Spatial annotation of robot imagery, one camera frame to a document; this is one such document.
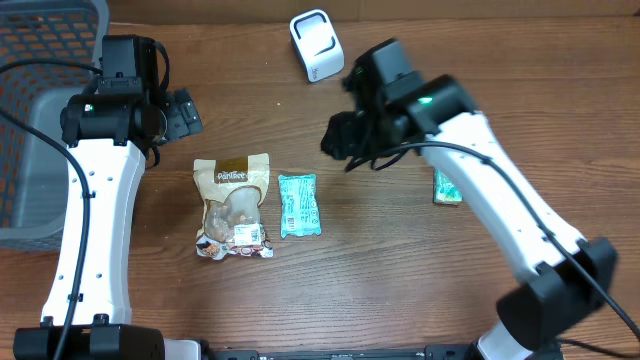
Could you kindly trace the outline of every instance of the gray bin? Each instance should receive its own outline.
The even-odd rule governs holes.
[[[0,65],[53,58],[96,66],[108,26],[105,0],[0,1]],[[63,144],[60,111],[90,78],[56,65],[14,68],[0,74],[0,106]],[[62,155],[0,119],[0,248],[60,248],[67,179]]]

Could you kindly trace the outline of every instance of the snack bag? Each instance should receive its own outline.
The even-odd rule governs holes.
[[[280,236],[322,234],[316,201],[316,175],[278,177],[282,199]]]
[[[195,160],[193,179],[204,201],[198,255],[214,260],[227,255],[273,256],[258,211],[269,188],[268,154]]]

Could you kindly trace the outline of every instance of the wire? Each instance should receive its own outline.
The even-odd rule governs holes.
[[[102,70],[96,67],[93,67],[91,65],[87,65],[87,64],[83,64],[75,61],[58,60],[58,59],[27,59],[27,60],[14,61],[12,63],[8,63],[6,65],[0,66],[0,74],[10,69],[13,69],[15,67],[33,65],[33,64],[48,64],[48,65],[77,67],[77,68],[92,71],[98,75],[102,75]]]
[[[619,352],[616,352],[616,351],[612,351],[612,350],[608,350],[608,349],[605,349],[605,348],[601,348],[599,346],[590,345],[590,344],[583,343],[581,341],[577,341],[577,340],[573,340],[573,339],[558,338],[558,339],[556,339],[556,341],[558,341],[560,344],[576,346],[576,347],[579,347],[579,348],[583,348],[585,350],[589,350],[589,351],[592,351],[592,352],[596,352],[596,353],[599,353],[599,354],[611,356],[611,357],[618,358],[618,359],[640,359],[640,354],[638,354],[638,355],[622,354],[622,353],[619,353]]]
[[[389,150],[383,151],[383,152],[381,152],[379,154],[376,154],[376,155],[373,155],[373,156],[368,156],[368,157],[365,157],[365,158],[361,158],[361,159],[359,159],[357,161],[352,161],[352,162],[349,163],[349,165],[347,166],[345,171],[347,171],[347,172],[351,171],[351,170],[357,168],[358,166],[360,166],[362,164],[365,164],[368,161],[375,161],[376,159],[381,158],[381,157],[389,157],[389,156],[393,156],[393,155],[396,155],[396,154],[403,154],[403,153],[406,153],[407,151],[412,150],[412,149],[421,149],[421,148],[425,148],[425,147],[439,147],[439,148],[447,148],[447,149],[456,150],[456,151],[471,155],[471,156],[479,159],[482,162],[482,164],[487,165],[487,166],[491,167],[493,170],[495,170],[502,177],[502,179],[507,183],[507,185],[509,185],[509,187],[515,193],[515,195],[518,197],[518,199],[520,200],[522,205],[527,209],[527,211],[529,212],[529,214],[531,215],[531,217],[535,221],[536,225],[543,232],[543,234],[547,238],[547,240],[549,240],[549,242],[551,242],[551,244],[562,254],[562,256],[564,256],[564,258],[567,260],[567,262],[580,274],[580,276],[582,276],[582,278],[587,283],[589,283],[589,285],[591,285],[591,287],[593,287],[593,289],[598,294],[600,294],[600,296],[602,296],[604,301],[607,304],[609,304],[609,306],[611,306],[613,311],[615,311],[615,313],[618,314],[618,316],[622,319],[622,321],[624,321],[625,324],[629,327],[631,332],[633,332],[633,334],[635,335],[636,339],[638,339],[638,341],[640,341],[640,329],[638,329],[638,326],[633,322],[633,319],[631,319],[631,317],[620,307],[620,305],[618,305],[618,303],[616,303],[615,300],[613,300],[613,298],[611,296],[609,296],[609,294],[607,294],[607,292],[600,286],[600,284],[598,284],[598,282],[582,267],[582,265],[580,265],[573,258],[573,256],[558,242],[558,240],[556,239],[553,231],[551,231],[551,229],[549,229],[544,224],[544,222],[542,221],[540,216],[533,209],[533,206],[531,206],[531,204],[529,203],[527,198],[524,196],[522,191],[520,191],[520,189],[518,188],[516,183],[513,181],[513,179],[511,179],[511,177],[509,177],[509,175],[500,166],[498,166],[498,164],[496,164],[491,159],[491,157],[489,157],[487,155],[484,155],[484,154],[481,154],[481,153],[479,153],[479,152],[477,152],[477,151],[475,151],[473,149],[470,149],[470,148],[467,148],[467,147],[464,147],[464,146],[461,146],[461,145],[447,143],[447,142],[441,142],[441,141],[427,141],[427,142],[419,142],[419,143],[412,143],[412,144],[403,144],[403,145],[397,146],[395,148],[391,148]],[[575,340],[571,340],[571,341],[574,342],[571,345],[575,345],[575,346],[586,345],[586,346],[590,347],[590,348],[587,348],[586,346],[582,346],[585,349],[597,348],[597,347],[593,347],[592,345],[580,343],[580,342],[575,341]]]
[[[62,156],[67,158],[73,169],[76,171],[78,175],[78,179],[80,180],[80,186],[82,186],[82,200],[83,200],[83,211],[82,211],[82,230],[80,232],[80,247],[78,250],[78,260],[76,264],[76,272],[73,277],[73,285],[71,287],[71,298],[69,299],[69,309],[67,310],[67,316],[64,319],[64,325],[62,327],[62,333],[60,335],[60,341],[58,342],[58,346],[56,347],[56,352],[54,355],[54,360],[60,360],[62,358],[62,354],[64,352],[64,345],[69,337],[69,331],[71,330],[71,322],[73,321],[73,315],[76,311],[76,305],[78,303],[78,296],[80,293],[80,279],[82,279],[82,269],[84,268],[84,259],[85,254],[87,253],[87,242],[89,239],[89,200],[92,197],[89,192],[89,183],[87,181],[82,168],[78,161],[71,155],[71,153],[65,149],[62,145],[58,144],[55,140],[51,139],[47,135],[38,131],[30,125],[23,124],[20,120],[13,117],[4,109],[0,108],[0,115],[2,115],[7,121],[12,123],[13,125],[25,130],[26,132],[34,135],[38,139],[44,141],[52,148],[56,149]]]

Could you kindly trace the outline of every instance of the wooden table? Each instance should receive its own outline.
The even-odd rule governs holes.
[[[620,253],[612,294],[640,319],[639,18],[430,20],[337,24],[353,60],[399,38],[425,77],[457,76],[498,139],[548,203],[588,238]],[[470,342],[516,286],[465,204],[432,204],[432,170],[406,156],[344,174],[319,150],[329,117],[353,104],[341,76],[309,85],[288,26],[113,26],[151,36],[171,58],[171,87],[191,91],[205,123],[164,146],[143,177],[129,261],[134,324],[215,348],[292,351]],[[267,152],[262,206],[275,258],[215,263],[195,255],[202,202],[196,158]],[[318,175],[323,234],[277,237],[282,172]],[[36,326],[55,253],[0,251],[0,355]],[[638,346],[610,309],[568,337],[619,351]],[[593,358],[567,349],[569,358]]]

